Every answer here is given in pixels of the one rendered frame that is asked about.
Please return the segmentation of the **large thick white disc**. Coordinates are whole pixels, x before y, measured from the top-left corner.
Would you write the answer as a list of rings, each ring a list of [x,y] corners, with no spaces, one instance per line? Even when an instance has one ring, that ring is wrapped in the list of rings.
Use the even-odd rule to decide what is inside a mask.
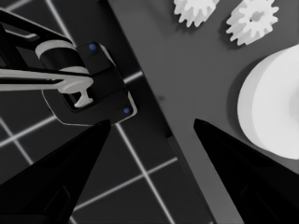
[[[299,160],[299,44],[250,71],[238,95],[237,117],[255,146]]]

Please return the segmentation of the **white toothed gear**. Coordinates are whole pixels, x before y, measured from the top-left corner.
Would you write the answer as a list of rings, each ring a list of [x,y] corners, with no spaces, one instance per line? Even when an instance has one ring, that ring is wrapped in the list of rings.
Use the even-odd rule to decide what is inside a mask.
[[[174,14],[179,15],[179,22],[186,22],[187,27],[199,27],[211,16],[220,0],[174,0]]]
[[[273,7],[275,0],[242,0],[227,20],[231,34],[230,41],[238,46],[249,45],[273,31],[278,22],[275,14],[279,7]]]

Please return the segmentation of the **dark robot body block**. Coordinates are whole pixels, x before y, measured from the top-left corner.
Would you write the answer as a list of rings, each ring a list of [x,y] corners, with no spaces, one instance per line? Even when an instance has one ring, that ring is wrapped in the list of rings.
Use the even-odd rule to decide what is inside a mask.
[[[64,125],[122,122],[137,113],[105,46],[64,35],[0,7],[0,91],[40,91]]]

